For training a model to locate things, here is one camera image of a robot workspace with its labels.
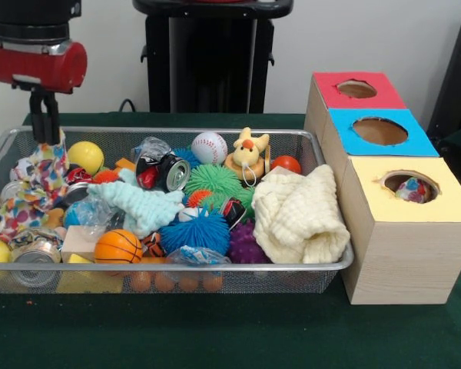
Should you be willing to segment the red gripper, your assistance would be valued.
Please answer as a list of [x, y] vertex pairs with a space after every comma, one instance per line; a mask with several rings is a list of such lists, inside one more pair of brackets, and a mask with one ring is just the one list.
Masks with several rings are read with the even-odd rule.
[[[25, 87], [38, 85], [48, 90], [43, 99], [42, 90], [33, 88], [29, 98], [36, 141], [46, 141], [48, 145], [60, 143], [58, 103], [54, 92], [70, 94], [74, 88], [80, 87], [87, 65], [84, 46], [70, 39], [56, 45], [27, 45], [0, 40], [0, 82]], [[42, 100], [47, 111], [45, 126]]]

